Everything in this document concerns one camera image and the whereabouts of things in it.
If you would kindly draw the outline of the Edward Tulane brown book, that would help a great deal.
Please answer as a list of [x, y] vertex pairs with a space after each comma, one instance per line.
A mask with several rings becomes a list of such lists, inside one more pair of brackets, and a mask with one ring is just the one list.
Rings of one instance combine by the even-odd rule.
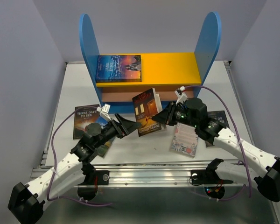
[[164, 131], [166, 126], [153, 121], [152, 117], [162, 111], [159, 94], [155, 88], [150, 88], [132, 98], [136, 122], [141, 123], [138, 136]]

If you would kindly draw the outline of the Jane Eyre blue book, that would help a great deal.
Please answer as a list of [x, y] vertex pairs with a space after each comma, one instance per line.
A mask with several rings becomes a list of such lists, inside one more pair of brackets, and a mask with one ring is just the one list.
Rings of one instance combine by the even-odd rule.
[[97, 83], [141, 82], [141, 55], [99, 55]]

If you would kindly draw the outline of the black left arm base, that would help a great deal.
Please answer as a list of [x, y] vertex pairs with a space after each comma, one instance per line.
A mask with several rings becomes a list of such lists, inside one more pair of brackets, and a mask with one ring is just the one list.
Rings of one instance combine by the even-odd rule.
[[98, 187], [108, 185], [109, 178], [109, 170], [99, 170], [86, 175], [84, 181], [78, 185], [77, 195], [87, 201], [94, 199], [98, 193]]

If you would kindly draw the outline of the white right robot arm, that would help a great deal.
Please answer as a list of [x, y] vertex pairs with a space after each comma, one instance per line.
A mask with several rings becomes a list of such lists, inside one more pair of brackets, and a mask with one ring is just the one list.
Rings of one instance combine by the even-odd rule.
[[195, 129], [202, 140], [235, 156], [243, 164], [214, 159], [207, 168], [193, 170], [194, 185], [239, 183], [252, 187], [266, 199], [280, 201], [280, 156], [267, 153], [238, 137], [231, 129], [209, 117], [207, 106], [198, 98], [184, 103], [169, 102], [153, 121], [174, 126], [178, 123]]

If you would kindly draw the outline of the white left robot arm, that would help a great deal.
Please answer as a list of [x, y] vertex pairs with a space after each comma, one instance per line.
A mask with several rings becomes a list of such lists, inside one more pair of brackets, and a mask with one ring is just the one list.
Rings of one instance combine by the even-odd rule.
[[11, 192], [8, 209], [21, 224], [35, 224], [51, 202], [65, 198], [63, 194], [72, 187], [89, 184], [94, 180], [95, 168], [91, 161], [98, 148], [112, 138], [122, 139], [137, 130], [141, 124], [119, 114], [105, 126], [91, 123], [79, 142], [53, 168], [26, 184], [19, 182]]

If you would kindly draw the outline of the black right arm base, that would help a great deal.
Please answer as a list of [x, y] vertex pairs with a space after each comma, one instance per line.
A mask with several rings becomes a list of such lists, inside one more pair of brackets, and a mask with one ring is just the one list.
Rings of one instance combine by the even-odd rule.
[[233, 184], [233, 181], [220, 179], [215, 171], [206, 169], [191, 170], [189, 183], [193, 186], [204, 186], [206, 196], [211, 199], [222, 200], [225, 195], [225, 184]]

